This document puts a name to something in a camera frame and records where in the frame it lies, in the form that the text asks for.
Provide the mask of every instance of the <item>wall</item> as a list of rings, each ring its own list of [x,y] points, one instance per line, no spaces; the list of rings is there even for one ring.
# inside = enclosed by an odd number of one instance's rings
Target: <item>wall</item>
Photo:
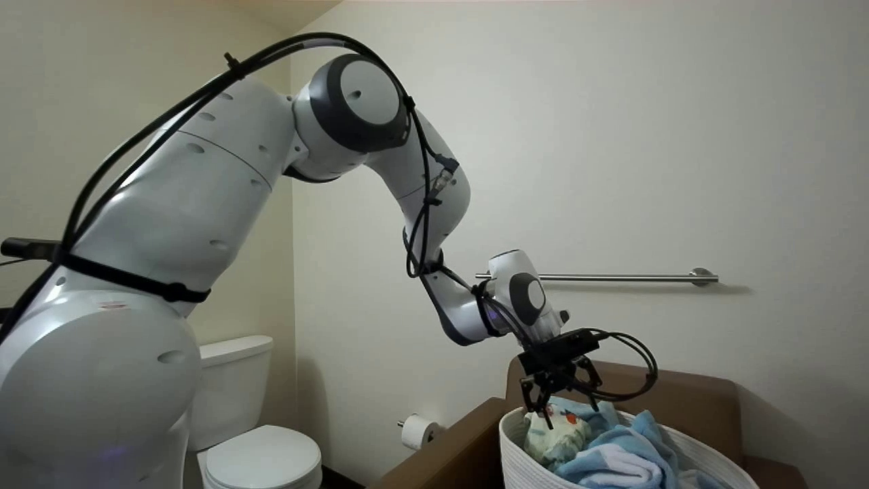
[[[308,29],[374,46],[463,160],[454,268],[507,247],[539,271],[708,266],[724,286],[552,302],[736,381],[751,453],[811,486],[869,479],[865,4],[342,4]],[[371,172],[296,188],[292,229],[302,421],[367,483],[410,453],[406,412],[455,421],[519,349],[446,339]]]
[[[0,236],[56,236],[74,196],[109,150],[251,55],[276,28],[222,4],[0,0]],[[265,73],[284,89],[284,67]],[[270,334],[265,418],[289,421],[289,190],[276,188],[237,266],[192,312],[201,343]],[[10,304],[37,266],[0,268]]]

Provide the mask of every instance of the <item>toilet tank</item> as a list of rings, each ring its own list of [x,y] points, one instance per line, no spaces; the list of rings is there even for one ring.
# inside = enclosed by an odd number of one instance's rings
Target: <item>toilet tank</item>
[[[237,338],[197,349],[201,378],[190,408],[190,450],[251,430],[264,411],[270,338]]]

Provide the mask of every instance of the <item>toilet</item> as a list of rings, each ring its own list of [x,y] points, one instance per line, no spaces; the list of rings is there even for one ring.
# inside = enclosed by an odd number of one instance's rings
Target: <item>toilet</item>
[[[201,344],[190,450],[205,489],[318,489],[319,449],[302,431],[258,427],[270,338]]]

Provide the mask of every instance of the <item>white robotic arm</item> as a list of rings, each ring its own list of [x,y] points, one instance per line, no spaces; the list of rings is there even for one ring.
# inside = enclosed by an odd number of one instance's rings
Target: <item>white robotic arm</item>
[[[322,66],[296,100],[247,76],[322,43],[356,55]],[[52,266],[0,327],[2,482],[177,483],[197,376],[185,317],[231,266],[281,173],[330,183],[356,165],[376,172],[405,211],[406,268],[454,343],[515,334],[535,411],[560,389],[598,389],[584,353],[600,334],[560,334],[565,316],[545,302],[524,252],[490,259],[477,286],[446,266],[439,244],[467,209],[467,177],[360,43],[302,35],[231,59],[222,78],[147,131],[155,129],[132,169],[80,222],[71,220]]]

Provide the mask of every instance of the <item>toilet paper roll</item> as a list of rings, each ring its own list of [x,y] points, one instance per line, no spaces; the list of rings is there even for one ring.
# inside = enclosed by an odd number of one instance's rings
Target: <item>toilet paper roll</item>
[[[439,427],[429,418],[420,418],[420,416],[406,416],[405,423],[401,423],[401,444],[412,450],[424,449],[425,444],[435,441],[435,431]]]

